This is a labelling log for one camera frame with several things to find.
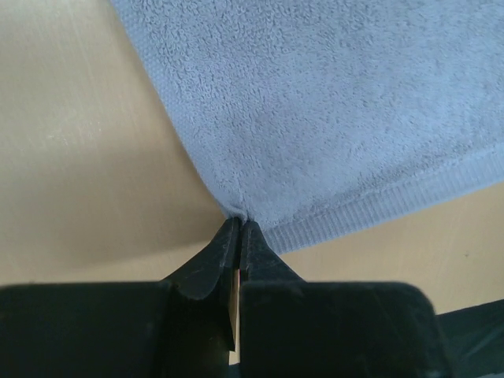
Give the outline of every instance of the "table surface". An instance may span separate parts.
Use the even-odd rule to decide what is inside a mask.
[[[157,280],[223,216],[105,0],[0,9],[0,284]],[[402,280],[439,312],[504,298],[504,184],[284,255]]]

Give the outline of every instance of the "black plastic part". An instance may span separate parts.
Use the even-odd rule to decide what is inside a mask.
[[[438,318],[459,378],[504,372],[504,300]]]
[[[240,226],[238,218],[227,219],[208,246],[165,278],[174,284],[180,303],[192,307],[191,313],[213,314],[228,350],[235,350]]]
[[[240,221],[228,219],[212,241],[166,277],[175,294],[169,307],[165,375],[219,378],[235,349]]]
[[[239,364],[229,365],[227,378],[241,378],[239,374]]]
[[[250,282],[242,378],[452,377],[430,302],[403,283]]]
[[[241,283],[253,280],[302,280],[269,248],[256,222],[249,221],[243,226],[241,247],[239,263]]]
[[[0,290],[0,376],[160,376],[171,284],[95,283]]]

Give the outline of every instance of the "light blue towel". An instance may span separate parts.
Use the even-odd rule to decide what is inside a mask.
[[[503,0],[113,0],[223,211],[283,253],[504,180]]]

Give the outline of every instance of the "light wood surface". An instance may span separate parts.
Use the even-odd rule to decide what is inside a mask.
[[[0,6],[0,284],[157,280],[223,216],[106,0]],[[504,185],[285,255],[404,280],[439,312],[504,298]]]

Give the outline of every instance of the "towel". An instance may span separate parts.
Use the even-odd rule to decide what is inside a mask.
[[[502,0],[112,0],[199,175],[278,253],[504,180]]]

